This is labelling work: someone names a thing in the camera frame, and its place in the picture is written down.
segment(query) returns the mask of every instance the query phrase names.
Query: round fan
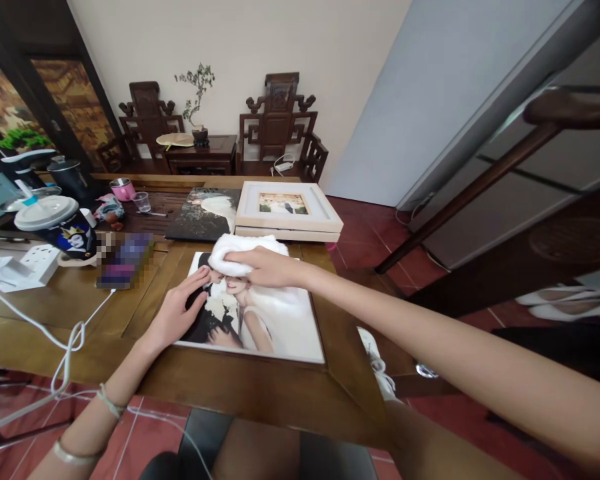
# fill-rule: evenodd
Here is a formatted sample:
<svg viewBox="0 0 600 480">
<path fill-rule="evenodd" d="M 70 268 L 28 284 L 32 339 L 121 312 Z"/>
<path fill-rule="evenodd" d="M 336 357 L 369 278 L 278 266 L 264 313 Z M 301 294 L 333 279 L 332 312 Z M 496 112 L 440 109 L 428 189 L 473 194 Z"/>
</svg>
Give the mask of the round fan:
<svg viewBox="0 0 600 480">
<path fill-rule="evenodd" d="M 169 150 L 172 145 L 176 147 L 192 147 L 195 140 L 188 133 L 168 133 L 160 135 L 155 141 L 160 145 L 166 145 L 167 150 Z"/>
</svg>

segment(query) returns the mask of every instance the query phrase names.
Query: carved wooden chair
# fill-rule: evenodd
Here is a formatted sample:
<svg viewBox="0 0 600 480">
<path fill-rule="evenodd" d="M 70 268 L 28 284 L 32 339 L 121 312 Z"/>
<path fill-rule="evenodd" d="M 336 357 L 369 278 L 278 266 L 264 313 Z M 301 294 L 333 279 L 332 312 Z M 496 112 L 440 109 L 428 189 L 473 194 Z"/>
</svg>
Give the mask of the carved wooden chair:
<svg viewBox="0 0 600 480">
<path fill-rule="evenodd" d="M 96 149 L 95 152 L 105 173 L 116 173 L 131 162 L 130 143 L 131 139 L 125 133 Z"/>
<path fill-rule="evenodd" d="M 316 111 L 307 111 L 315 102 L 313 95 L 305 100 L 304 95 L 296 95 L 300 74 L 269 73 L 265 77 L 265 96 L 254 101 L 247 99 L 251 113 L 240 115 L 240 135 L 236 152 L 236 172 L 238 175 L 270 175 L 273 161 L 265 161 L 265 157 L 276 160 L 285 154 L 288 145 L 300 146 L 300 154 L 292 169 L 284 172 L 284 176 L 300 177 L 303 181 L 318 182 L 324 169 L 328 150 L 322 145 L 320 138 L 314 134 L 313 127 L 318 116 Z M 299 111 L 294 112 L 295 102 Z M 245 158 L 246 145 L 258 145 L 259 154 L 256 161 Z"/>
<path fill-rule="evenodd" d="M 166 133 L 184 132 L 182 115 L 173 115 L 175 103 L 169 100 L 158 100 L 160 86 L 156 81 L 133 82 L 129 84 L 131 101 L 118 106 L 126 117 L 120 117 L 120 123 L 131 140 L 131 154 L 134 160 L 140 158 L 138 144 L 146 143 L 151 158 L 159 158 L 161 146 L 155 140 Z"/>
</svg>

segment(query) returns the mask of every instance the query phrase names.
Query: bracelet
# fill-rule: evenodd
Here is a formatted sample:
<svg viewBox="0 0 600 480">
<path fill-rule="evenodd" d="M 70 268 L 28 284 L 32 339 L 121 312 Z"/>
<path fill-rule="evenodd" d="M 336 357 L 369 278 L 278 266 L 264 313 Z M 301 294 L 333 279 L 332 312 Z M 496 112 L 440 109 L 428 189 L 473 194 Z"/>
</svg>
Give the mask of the bracelet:
<svg viewBox="0 0 600 480">
<path fill-rule="evenodd" d="M 106 406 L 109 407 L 109 410 L 111 410 L 111 413 L 114 414 L 114 416 L 120 420 L 120 418 L 122 418 L 122 414 L 124 413 L 124 411 L 127 409 L 126 407 L 122 407 L 120 405 L 116 405 L 114 404 L 114 402 L 112 402 L 111 400 L 109 400 L 107 398 L 107 392 L 105 390 L 105 384 L 101 383 L 100 384 L 100 391 L 97 393 L 97 396 L 100 400 L 102 400 Z"/>
<path fill-rule="evenodd" d="M 64 450 L 64 448 L 62 448 L 62 445 L 60 445 L 60 439 L 56 440 L 53 444 L 53 452 L 56 457 L 58 457 L 63 463 L 76 465 L 77 467 L 81 467 L 83 465 L 90 465 L 94 462 L 97 462 L 98 460 L 100 460 L 100 457 L 102 457 L 105 450 L 102 450 L 102 452 L 96 453 L 95 455 L 90 455 L 88 457 L 78 457 Z"/>
</svg>

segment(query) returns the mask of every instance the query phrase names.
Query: wedding photo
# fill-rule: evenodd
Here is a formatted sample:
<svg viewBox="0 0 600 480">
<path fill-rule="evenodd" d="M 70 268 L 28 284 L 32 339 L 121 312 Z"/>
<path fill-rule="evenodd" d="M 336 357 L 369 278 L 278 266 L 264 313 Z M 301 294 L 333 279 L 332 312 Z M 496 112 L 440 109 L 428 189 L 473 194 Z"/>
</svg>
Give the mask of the wedding photo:
<svg viewBox="0 0 600 480">
<path fill-rule="evenodd" d="M 308 215 L 309 210 L 300 193 L 260 193 L 258 206 L 261 212 L 288 213 L 290 215 Z"/>
<path fill-rule="evenodd" d="M 196 252 L 189 274 L 209 266 L 209 256 Z M 212 269 L 211 282 L 190 296 L 186 308 L 202 292 L 207 300 L 176 345 L 325 362 L 306 290 L 257 287 L 247 277 L 226 277 Z"/>
<path fill-rule="evenodd" d="M 216 241 L 235 230 L 239 189 L 194 188 L 165 234 L 167 239 Z"/>
</svg>

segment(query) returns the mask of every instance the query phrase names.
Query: small glass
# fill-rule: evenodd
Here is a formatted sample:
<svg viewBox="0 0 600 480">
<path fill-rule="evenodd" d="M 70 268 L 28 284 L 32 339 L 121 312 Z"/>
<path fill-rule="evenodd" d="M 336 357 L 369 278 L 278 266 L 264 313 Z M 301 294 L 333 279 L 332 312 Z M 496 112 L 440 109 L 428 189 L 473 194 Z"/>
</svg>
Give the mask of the small glass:
<svg viewBox="0 0 600 480">
<path fill-rule="evenodd" d="M 133 200 L 140 213 L 147 213 L 151 211 L 149 194 L 147 192 L 138 192 L 132 196 L 131 200 Z"/>
</svg>

